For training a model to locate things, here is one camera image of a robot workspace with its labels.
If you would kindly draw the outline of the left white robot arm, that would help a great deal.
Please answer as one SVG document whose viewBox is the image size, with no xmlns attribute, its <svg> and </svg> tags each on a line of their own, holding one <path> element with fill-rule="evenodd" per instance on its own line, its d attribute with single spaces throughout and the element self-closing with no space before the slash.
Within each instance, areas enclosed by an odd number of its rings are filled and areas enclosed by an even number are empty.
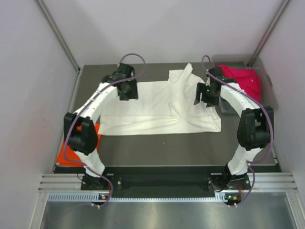
<svg viewBox="0 0 305 229">
<path fill-rule="evenodd" d="M 64 116 L 64 150 L 71 149 L 80 159 L 85 169 L 83 181 L 97 189 L 103 189 L 108 184 L 108 178 L 103 175 L 105 165 L 97 153 L 99 142 L 95 125 L 102 111 L 114 99 L 123 101 L 138 98 L 135 69 L 120 63 L 111 75 L 102 78 L 96 91 L 73 113 Z"/>
</svg>

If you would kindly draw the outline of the pink t shirt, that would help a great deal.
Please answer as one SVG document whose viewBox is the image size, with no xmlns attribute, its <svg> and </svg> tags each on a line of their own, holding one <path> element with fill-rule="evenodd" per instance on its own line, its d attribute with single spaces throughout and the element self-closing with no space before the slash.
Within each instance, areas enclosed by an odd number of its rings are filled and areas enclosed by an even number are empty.
<svg viewBox="0 0 305 229">
<path fill-rule="evenodd" d="M 253 69 L 236 69 L 227 65 L 218 65 L 226 78 L 233 78 L 250 97 L 261 102 L 261 80 Z"/>
</svg>

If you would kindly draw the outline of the white t shirt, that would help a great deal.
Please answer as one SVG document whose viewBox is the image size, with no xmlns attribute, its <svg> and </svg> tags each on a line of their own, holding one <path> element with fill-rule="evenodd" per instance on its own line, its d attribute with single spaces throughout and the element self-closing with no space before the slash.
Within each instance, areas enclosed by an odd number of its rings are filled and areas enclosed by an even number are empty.
<svg viewBox="0 0 305 229">
<path fill-rule="evenodd" d="M 166 81 L 138 83 L 139 98 L 113 100 L 100 116 L 100 135 L 161 135 L 221 131 L 213 107 L 194 105 L 196 86 L 203 80 L 184 69 L 170 70 Z"/>
</svg>

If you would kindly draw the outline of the blue t shirt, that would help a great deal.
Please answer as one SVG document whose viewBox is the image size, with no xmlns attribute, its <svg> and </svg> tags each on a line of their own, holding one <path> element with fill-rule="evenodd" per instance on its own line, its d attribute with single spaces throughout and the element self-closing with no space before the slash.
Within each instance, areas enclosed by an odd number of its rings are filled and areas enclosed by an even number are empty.
<svg viewBox="0 0 305 229">
<path fill-rule="evenodd" d="M 221 112 L 223 114 L 228 115 L 228 114 L 233 114 L 234 113 L 234 110 L 231 107 L 231 105 L 225 99 L 223 99 L 222 97 L 219 98 L 219 107 L 220 107 Z"/>
</svg>

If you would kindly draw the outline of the aluminium frame rail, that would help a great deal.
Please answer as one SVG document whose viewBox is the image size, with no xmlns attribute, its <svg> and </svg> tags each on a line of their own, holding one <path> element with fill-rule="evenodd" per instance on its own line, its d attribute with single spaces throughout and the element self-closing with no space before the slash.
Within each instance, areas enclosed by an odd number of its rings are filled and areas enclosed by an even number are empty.
<svg viewBox="0 0 305 229">
<path fill-rule="evenodd" d="M 195 187 L 208 191 L 212 178 L 219 177 L 212 174 L 203 175 L 118 175 L 110 176 L 114 191 L 125 190 L 130 187 L 172 188 L 174 190 L 183 187 Z M 248 190 L 253 185 L 252 191 L 259 192 L 289 192 L 297 191 L 297 185 L 292 174 L 289 173 L 254 173 L 247 174 L 242 181 L 243 190 Z M 100 184 L 89 178 L 76 174 L 46 174 L 42 176 L 38 191 L 40 192 L 106 192 L 111 188 L 109 183 L 103 180 Z"/>
</svg>

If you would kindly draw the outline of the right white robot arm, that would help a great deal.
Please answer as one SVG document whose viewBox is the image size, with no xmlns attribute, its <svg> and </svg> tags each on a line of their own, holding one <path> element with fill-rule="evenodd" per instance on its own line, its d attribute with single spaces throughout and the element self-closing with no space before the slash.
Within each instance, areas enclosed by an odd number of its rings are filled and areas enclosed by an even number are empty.
<svg viewBox="0 0 305 229">
<path fill-rule="evenodd" d="M 238 147 L 225 165 L 221 179 L 226 188 L 232 189 L 245 176 L 256 155 L 266 146 L 272 146 L 274 111 L 249 96 L 234 78 L 225 77 L 220 67 L 207 70 L 206 75 L 208 81 L 196 86 L 194 104 L 218 106 L 219 99 L 223 98 L 240 117 L 236 134 Z"/>
</svg>

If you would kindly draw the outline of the orange folded t shirt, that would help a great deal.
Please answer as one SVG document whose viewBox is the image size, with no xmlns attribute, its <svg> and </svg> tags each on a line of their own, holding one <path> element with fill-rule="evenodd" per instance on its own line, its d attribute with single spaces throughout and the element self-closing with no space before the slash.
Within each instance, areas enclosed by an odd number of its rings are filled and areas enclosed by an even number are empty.
<svg viewBox="0 0 305 229">
<path fill-rule="evenodd" d="M 69 160 L 64 159 L 63 150 L 64 150 L 64 141 L 62 142 L 61 149 L 57 156 L 55 165 L 60 167 L 82 167 L 82 164 L 80 163 L 81 161 L 80 158 L 70 149 L 69 146 L 67 146 L 66 154 L 65 154 Z"/>
</svg>

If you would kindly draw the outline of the clear plastic bin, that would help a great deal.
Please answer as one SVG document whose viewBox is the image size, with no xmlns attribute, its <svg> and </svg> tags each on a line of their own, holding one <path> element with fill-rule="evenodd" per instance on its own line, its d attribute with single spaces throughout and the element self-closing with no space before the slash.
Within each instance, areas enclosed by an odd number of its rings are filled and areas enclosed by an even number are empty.
<svg viewBox="0 0 305 229">
<path fill-rule="evenodd" d="M 276 111 L 278 104 L 271 79 L 259 57 L 248 66 L 251 58 L 249 54 L 219 54 L 212 56 L 211 61 L 214 66 L 221 67 L 225 78 L 235 79 L 249 96 Z"/>
</svg>

